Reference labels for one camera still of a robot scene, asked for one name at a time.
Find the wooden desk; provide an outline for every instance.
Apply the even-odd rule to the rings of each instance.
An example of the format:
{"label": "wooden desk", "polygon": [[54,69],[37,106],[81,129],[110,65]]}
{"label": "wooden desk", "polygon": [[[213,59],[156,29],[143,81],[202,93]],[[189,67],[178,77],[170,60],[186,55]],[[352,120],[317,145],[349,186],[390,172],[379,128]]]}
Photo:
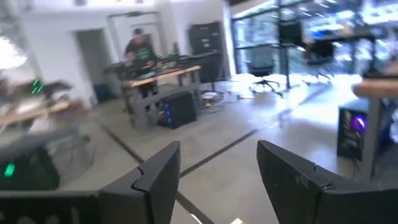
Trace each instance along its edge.
{"label": "wooden desk", "polygon": [[185,73],[188,73],[188,72],[194,72],[194,71],[197,71],[197,70],[200,70],[200,69],[201,69],[201,66],[199,66],[199,65],[192,66],[190,68],[184,68],[184,69],[182,69],[182,68],[172,68],[172,69],[166,70],[166,71],[164,71],[164,72],[162,72],[160,74],[157,74],[156,76],[150,77],[150,78],[145,78],[145,79],[142,79],[142,80],[137,79],[137,80],[124,81],[123,85],[124,86],[129,86],[129,87],[139,86],[139,85],[143,85],[143,84],[146,84],[146,83],[151,83],[151,82],[154,82],[154,81],[157,81],[157,80],[161,80],[163,78],[174,77],[174,76],[185,74]]}
{"label": "wooden desk", "polygon": [[[122,83],[122,93],[127,112],[131,116],[132,125],[137,129],[148,129],[155,121],[157,122],[159,113],[157,113],[156,110],[152,110],[152,112],[155,113],[147,113],[146,107],[177,93],[192,91],[196,108],[197,110],[201,110],[202,102],[200,79],[198,74],[200,69],[201,66],[198,65],[188,68],[175,68],[163,71],[153,77],[124,81]],[[190,75],[190,83],[187,85],[184,85],[182,81],[182,75],[184,74]],[[137,89],[137,87],[140,85],[155,82],[168,77],[176,77],[178,79],[178,86],[176,86],[176,88],[167,91],[159,91],[157,94],[149,95],[145,98],[141,96],[141,92]]]}
{"label": "wooden desk", "polygon": [[15,111],[9,111],[4,116],[0,117],[0,126],[12,123],[18,123],[21,121],[27,121],[30,119],[36,119],[45,114],[57,113],[66,110],[73,105],[77,105],[77,103],[78,103],[77,101],[59,102],[51,107],[46,107],[46,105],[43,104],[42,106],[39,106],[35,109],[23,113],[16,113]]}
{"label": "wooden desk", "polygon": [[365,79],[361,83],[354,85],[353,92],[356,96],[366,97],[369,100],[366,133],[362,151],[361,178],[364,184],[370,184],[376,162],[376,150],[379,145],[381,100],[383,98],[398,96],[398,79]]}

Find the floor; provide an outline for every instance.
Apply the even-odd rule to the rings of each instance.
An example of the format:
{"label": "floor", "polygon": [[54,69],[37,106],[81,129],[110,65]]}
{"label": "floor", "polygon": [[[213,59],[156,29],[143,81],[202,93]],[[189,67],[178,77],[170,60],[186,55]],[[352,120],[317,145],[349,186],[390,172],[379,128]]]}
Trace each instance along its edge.
{"label": "floor", "polygon": [[121,101],[100,105],[80,123],[81,131],[93,138],[94,163],[63,189],[98,189],[138,165],[101,129],[104,126],[143,159],[172,141],[181,142],[181,196],[173,224],[221,224],[237,218],[247,224],[276,224],[257,167],[258,140],[273,142],[347,178],[354,175],[352,162],[335,154],[337,107],[355,98],[349,87],[355,79],[340,79],[344,82],[333,86],[302,85],[283,99],[266,93],[237,100],[236,95],[250,95],[247,83],[219,83],[218,90],[232,94],[203,112],[197,122],[176,130],[139,132],[129,125]]}

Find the doorway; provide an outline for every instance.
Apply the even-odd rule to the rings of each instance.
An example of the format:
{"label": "doorway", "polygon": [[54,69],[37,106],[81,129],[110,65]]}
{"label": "doorway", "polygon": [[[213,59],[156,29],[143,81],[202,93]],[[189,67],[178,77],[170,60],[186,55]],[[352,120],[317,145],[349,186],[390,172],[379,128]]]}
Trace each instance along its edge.
{"label": "doorway", "polygon": [[115,96],[104,75],[104,69],[112,63],[104,30],[76,31],[75,40],[82,56],[82,66],[91,80],[98,103],[112,100]]}

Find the office chair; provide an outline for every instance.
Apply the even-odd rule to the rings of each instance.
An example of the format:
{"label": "office chair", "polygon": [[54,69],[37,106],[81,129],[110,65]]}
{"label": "office chair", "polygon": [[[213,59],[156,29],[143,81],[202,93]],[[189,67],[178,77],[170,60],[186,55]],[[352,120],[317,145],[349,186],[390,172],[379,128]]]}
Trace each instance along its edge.
{"label": "office chair", "polygon": [[307,46],[305,56],[307,67],[311,68],[316,72],[315,77],[319,80],[319,77],[324,77],[331,82],[331,77],[334,74],[325,74],[321,72],[327,65],[333,63],[334,60],[334,48],[331,42],[315,42],[312,45]]}
{"label": "office chair", "polygon": [[278,92],[272,85],[276,84],[278,88],[280,87],[280,83],[275,81],[266,80],[264,77],[267,77],[272,74],[274,71],[274,58],[273,58],[273,48],[270,45],[256,47],[250,49],[251,61],[246,62],[248,66],[249,73],[254,75],[255,77],[261,77],[261,81],[254,82],[252,85],[254,87],[249,87],[249,89],[253,93],[257,93],[255,90],[257,86],[262,85],[264,88],[266,85],[269,86],[273,93],[283,97],[282,93]]}

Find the man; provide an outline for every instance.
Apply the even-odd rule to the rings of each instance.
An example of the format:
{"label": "man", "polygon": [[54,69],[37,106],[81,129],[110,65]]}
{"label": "man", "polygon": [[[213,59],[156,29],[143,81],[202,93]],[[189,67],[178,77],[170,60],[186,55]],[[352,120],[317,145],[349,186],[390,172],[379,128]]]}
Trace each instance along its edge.
{"label": "man", "polygon": [[[141,69],[137,71],[138,75],[148,73],[149,70],[155,66],[157,59],[154,49],[150,43],[146,42],[143,31],[140,28],[134,29],[133,38],[127,45],[125,54],[129,63],[141,67]],[[138,88],[143,98],[148,97],[149,92],[152,92],[154,95],[157,94],[156,82],[146,83],[138,86]],[[150,106],[146,106],[146,111],[148,112],[149,110]]]}

